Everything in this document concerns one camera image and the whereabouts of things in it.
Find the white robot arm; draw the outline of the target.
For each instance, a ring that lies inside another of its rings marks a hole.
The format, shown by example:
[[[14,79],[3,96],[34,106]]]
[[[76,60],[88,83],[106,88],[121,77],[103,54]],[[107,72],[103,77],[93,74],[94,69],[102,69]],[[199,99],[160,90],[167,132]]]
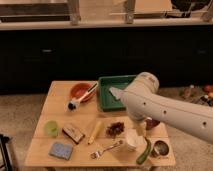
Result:
[[[213,107],[157,95],[158,88],[152,73],[135,77],[121,95],[129,118],[138,123],[150,117],[213,144]]]

